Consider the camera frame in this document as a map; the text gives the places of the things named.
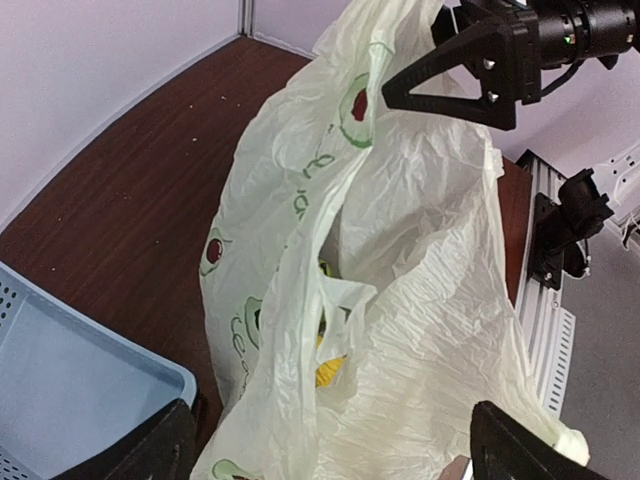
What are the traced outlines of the light green plastic bag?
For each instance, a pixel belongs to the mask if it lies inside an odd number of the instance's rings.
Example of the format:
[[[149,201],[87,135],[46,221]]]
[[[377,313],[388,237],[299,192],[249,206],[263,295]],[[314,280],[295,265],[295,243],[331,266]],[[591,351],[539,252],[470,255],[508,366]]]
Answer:
[[[483,400],[587,464],[536,393],[489,131],[382,99],[440,7],[352,2],[244,131],[200,264],[224,410],[193,478],[434,479]]]

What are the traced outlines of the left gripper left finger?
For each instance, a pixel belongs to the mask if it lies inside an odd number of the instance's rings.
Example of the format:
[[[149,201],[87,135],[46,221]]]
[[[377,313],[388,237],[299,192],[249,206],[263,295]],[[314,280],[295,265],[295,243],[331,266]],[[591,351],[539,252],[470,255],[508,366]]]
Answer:
[[[100,454],[59,474],[59,480],[182,480],[194,465],[196,424],[176,399]]]

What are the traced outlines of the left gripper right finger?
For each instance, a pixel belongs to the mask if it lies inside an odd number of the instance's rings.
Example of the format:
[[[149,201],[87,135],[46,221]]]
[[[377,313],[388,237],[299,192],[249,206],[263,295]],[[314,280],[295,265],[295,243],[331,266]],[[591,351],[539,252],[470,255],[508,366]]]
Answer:
[[[490,401],[473,408],[470,446],[478,480],[606,480],[554,451]]]

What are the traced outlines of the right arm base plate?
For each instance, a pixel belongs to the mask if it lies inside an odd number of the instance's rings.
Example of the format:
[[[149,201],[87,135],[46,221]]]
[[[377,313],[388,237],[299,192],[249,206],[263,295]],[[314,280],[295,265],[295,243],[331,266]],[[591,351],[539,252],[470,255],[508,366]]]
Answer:
[[[560,234],[563,227],[560,207],[548,196],[537,193],[527,273],[529,278],[555,291],[559,291],[562,284],[564,248],[560,246]]]

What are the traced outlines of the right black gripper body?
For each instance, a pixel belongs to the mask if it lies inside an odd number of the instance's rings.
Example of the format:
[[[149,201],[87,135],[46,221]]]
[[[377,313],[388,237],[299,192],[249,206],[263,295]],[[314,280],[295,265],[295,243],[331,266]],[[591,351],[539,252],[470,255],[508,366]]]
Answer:
[[[459,32],[492,18],[511,33],[511,95],[524,105],[564,85],[589,59],[612,70],[639,49],[637,1],[462,1],[453,12]]]

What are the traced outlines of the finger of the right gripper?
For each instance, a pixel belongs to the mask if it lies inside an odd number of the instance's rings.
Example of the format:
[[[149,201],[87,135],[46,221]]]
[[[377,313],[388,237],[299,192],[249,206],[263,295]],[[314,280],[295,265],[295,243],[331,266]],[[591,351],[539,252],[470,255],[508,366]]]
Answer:
[[[398,72],[382,87],[391,109],[426,112],[509,131],[516,127],[513,35],[479,22]]]
[[[460,6],[443,5],[431,26],[431,33],[437,47],[459,34],[458,14]]]

